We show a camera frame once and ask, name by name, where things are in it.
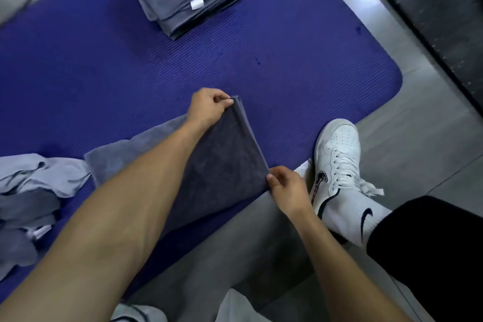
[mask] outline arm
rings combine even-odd
[[[309,253],[333,321],[410,322],[362,272],[312,209],[305,181],[286,167],[267,179],[278,207],[292,221]]]
[[[108,321],[159,239],[191,152],[232,104],[220,90],[195,93],[179,130],[81,205],[39,265],[0,306],[0,320]]]

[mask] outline hand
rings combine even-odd
[[[290,221],[294,222],[299,215],[304,216],[306,211],[313,212],[307,185],[297,172],[284,166],[271,168],[270,172],[267,181],[272,197]]]
[[[191,98],[187,122],[201,125],[207,130],[221,118],[223,112],[233,104],[230,96],[220,89],[202,88]]]

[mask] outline pant leg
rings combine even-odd
[[[470,320],[481,314],[482,242],[483,218],[423,196],[377,225],[367,253],[411,289],[436,322]]]

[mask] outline shoelace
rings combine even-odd
[[[362,192],[365,196],[384,195],[383,189],[376,188],[359,177],[356,171],[355,161],[349,154],[340,148],[334,149],[335,173],[332,174],[335,186],[349,187],[351,189]]]

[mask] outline right arm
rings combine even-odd
[[[335,322],[411,322],[359,268],[312,209],[305,181],[286,167],[267,176],[272,196],[297,229]]]

